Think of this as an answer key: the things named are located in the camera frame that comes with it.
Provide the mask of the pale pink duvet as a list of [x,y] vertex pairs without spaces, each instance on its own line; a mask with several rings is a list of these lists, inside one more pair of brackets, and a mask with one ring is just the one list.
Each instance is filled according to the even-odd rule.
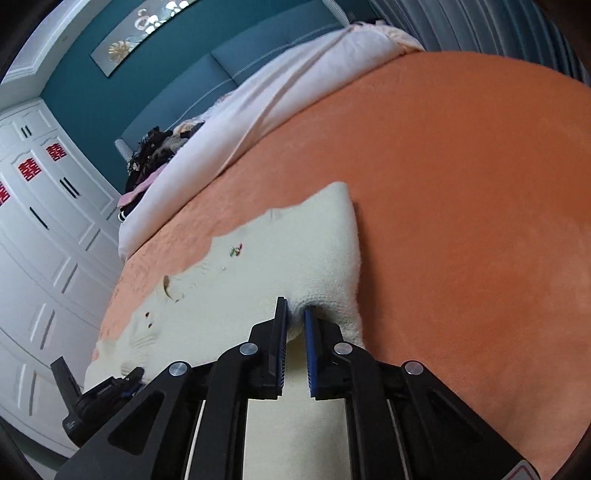
[[295,114],[423,45],[388,25],[353,24],[288,49],[219,103],[119,228],[128,260],[189,200]]

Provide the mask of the grey blue striped curtain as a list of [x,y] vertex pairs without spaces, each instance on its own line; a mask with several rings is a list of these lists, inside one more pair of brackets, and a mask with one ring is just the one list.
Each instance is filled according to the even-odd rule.
[[428,51],[523,60],[590,84],[590,72],[571,43],[532,1],[385,0],[370,5]]

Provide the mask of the white wardrobe with red stickers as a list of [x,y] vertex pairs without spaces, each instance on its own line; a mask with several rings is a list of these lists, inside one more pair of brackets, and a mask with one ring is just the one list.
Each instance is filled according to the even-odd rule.
[[38,444],[75,452],[50,365],[86,369],[115,283],[116,189],[42,99],[1,114],[1,416]]

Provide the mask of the orange plush bed blanket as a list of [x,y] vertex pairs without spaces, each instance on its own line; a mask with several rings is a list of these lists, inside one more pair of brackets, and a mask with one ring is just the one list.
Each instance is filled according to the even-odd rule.
[[423,362],[553,477],[590,423],[590,89],[537,64],[414,53],[297,114],[126,263],[102,336],[214,236],[335,181],[370,352]]

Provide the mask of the pile of dark clothes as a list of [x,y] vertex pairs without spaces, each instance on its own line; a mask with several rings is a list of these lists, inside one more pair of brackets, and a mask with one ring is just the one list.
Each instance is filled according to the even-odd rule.
[[125,191],[117,204],[121,223],[138,205],[174,155],[204,123],[204,120],[194,117],[181,122],[172,130],[163,131],[153,127],[141,139],[128,162]]

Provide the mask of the silver floral wall art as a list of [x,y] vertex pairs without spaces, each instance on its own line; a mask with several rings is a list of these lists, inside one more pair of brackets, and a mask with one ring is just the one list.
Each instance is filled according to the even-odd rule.
[[91,53],[106,77],[157,29],[195,3],[195,0],[143,1],[108,33]]

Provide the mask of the teal upholstered headboard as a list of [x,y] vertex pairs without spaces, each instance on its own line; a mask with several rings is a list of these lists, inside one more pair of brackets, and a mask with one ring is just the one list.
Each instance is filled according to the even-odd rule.
[[211,50],[163,88],[115,140],[125,161],[152,127],[170,130],[204,113],[273,58],[342,27],[321,1],[310,1],[267,18]]

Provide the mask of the cream knit sweater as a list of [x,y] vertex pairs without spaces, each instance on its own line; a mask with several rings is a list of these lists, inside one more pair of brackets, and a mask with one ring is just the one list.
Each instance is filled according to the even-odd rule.
[[283,395],[249,402],[245,477],[347,479],[345,404],[311,398],[301,335],[304,309],[314,306],[339,325],[346,341],[361,343],[360,269],[353,202],[346,184],[335,182],[301,204],[270,209],[214,238],[200,262],[159,279],[120,336],[97,342],[84,384],[90,388],[135,367],[152,380],[176,360],[214,361],[270,319],[277,299],[286,299]]

